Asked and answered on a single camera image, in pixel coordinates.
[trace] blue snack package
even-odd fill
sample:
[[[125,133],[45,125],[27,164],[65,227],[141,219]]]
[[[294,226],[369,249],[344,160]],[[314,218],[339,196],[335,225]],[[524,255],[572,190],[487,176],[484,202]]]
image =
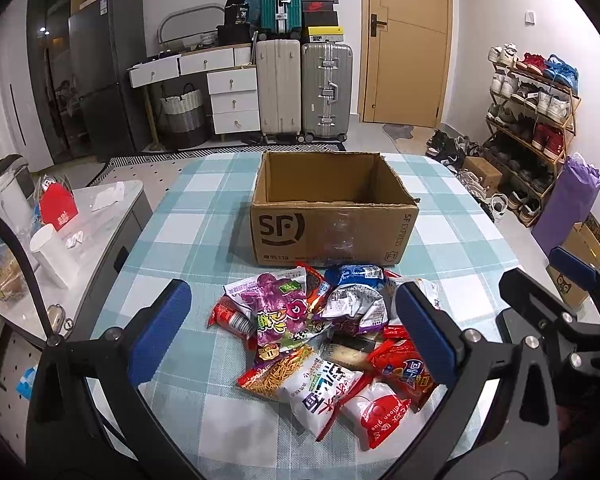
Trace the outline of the blue snack package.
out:
[[[342,265],[329,267],[324,273],[324,279],[331,286],[359,283],[378,290],[384,286],[384,271],[375,265]]]
[[[37,370],[38,365],[26,370],[16,386],[16,391],[27,400],[31,400],[31,389],[33,388],[33,382],[36,379]]]

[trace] pile of snacks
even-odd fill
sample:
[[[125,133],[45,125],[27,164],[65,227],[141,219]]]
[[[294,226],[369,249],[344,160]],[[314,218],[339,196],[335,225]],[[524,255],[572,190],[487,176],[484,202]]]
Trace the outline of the pile of snacks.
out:
[[[323,277],[300,264],[225,285],[208,326],[255,352],[240,387],[289,403],[317,441],[342,410],[361,448],[374,449],[437,386],[395,314],[395,291],[405,282],[440,307],[437,285],[421,278],[373,265],[331,267]]]

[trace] blue and white tablecloth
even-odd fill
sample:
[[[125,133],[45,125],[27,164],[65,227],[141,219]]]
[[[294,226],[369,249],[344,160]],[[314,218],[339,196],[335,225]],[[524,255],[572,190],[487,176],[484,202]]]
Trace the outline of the blue and white tablecloth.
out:
[[[420,215],[394,269],[440,288],[440,303],[462,328],[500,340],[494,318],[504,270],[518,265],[487,215],[441,164],[424,156],[386,154]],[[219,153],[192,160],[165,195],[136,242],[100,314],[93,336],[126,326],[171,278],[186,280],[193,304],[144,396],[175,443],[207,478],[375,479],[423,427],[444,393],[439,387],[417,415],[377,449],[362,452],[350,423],[339,417],[319,443],[288,405],[236,386],[250,367],[242,341],[206,328],[225,283],[266,272],[251,246],[251,191],[261,153]],[[494,393],[485,387],[456,451],[473,443]]]

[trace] laundry basket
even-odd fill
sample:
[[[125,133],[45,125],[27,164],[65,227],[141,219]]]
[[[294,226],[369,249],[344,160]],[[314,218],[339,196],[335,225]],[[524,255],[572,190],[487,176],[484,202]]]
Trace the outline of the laundry basket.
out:
[[[209,138],[200,90],[160,100],[169,125],[169,131],[162,136],[165,147],[184,150],[198,146]]]

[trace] white paper cup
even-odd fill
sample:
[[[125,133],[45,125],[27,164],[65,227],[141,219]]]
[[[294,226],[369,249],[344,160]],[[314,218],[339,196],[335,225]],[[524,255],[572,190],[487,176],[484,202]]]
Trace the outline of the white paper cup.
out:
[[[51,224],[45,225],[33,235],[29,249],[57,286],[69,288],[75,283],[78,264]]]

